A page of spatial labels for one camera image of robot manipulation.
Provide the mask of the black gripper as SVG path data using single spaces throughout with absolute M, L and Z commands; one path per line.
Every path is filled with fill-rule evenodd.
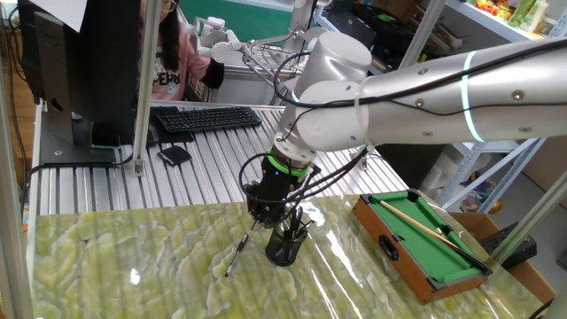
M 293 203 L 284 204 L 287 196 L 298 189 L 307 177 L 309 169 L 289 169 L 274 157 L 266 157 L 261 162 L 262 178 L 244 185 L 248 212 L 255 222 L 265 229 L 274 228 L 292 216 L 296 207 Z M 268 225 L 268 211 L 271 211 Z

